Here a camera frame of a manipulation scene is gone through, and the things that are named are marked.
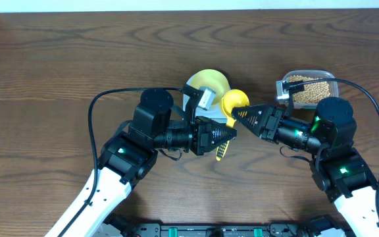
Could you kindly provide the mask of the yellow measuring scoop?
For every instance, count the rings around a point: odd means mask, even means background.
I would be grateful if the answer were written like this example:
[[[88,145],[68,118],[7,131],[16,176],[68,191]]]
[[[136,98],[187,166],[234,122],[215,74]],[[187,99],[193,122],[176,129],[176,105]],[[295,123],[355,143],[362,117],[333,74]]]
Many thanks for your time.
[[[248,96],[241,90],[232,89],[226,92],[220,101],[220,110],[226,117],[226,126],[233,128],[236,120],[232,117],[232,110],[236,107],[245,107],[249,105]],[[226,154],[229,141],[221,144],[216,150],[216,160],[220,161]]]

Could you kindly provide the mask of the pale yellow plastic bowl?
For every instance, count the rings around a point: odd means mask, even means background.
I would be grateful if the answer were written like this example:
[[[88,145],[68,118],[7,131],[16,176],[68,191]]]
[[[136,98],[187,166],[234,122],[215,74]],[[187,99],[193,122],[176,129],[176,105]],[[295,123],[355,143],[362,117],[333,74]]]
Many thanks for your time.
[[[230,90],[228,79],[218,70],[204,69],[195,73],[189,83],[193,88],[208,87],[215,91],[216,95],[212,105],[220,102],[221,98]]]

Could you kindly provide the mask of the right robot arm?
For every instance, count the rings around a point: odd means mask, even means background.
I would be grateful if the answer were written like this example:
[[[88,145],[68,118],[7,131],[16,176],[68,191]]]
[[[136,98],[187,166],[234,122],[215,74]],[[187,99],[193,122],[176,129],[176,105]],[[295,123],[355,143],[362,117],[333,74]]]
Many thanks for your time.
[[[379,236],[379,185],[354,148],[357,123],[350,103],[327,97],[306,122],[272,105],[232,109],[232,116],[260,139],[303,150],[312,178],[356,236]]]

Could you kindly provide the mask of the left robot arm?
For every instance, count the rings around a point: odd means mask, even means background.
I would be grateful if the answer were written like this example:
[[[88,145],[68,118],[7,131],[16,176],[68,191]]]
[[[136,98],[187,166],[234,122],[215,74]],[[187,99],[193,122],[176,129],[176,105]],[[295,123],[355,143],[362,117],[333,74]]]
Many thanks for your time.
[[[140,88],[139,91],[140,102],[133,119],[123,122],[101,151],[96,151],[92,110],[89,110],[94,168],[48,236],[93,236],[153,168],[158,154],[166,149],[204,155],[237,136],[234,128],[196,116],[195,110],[205,95],[202,90],[189,85],[180,89],[189,96],[185,109],[175,106],[172,88]]]

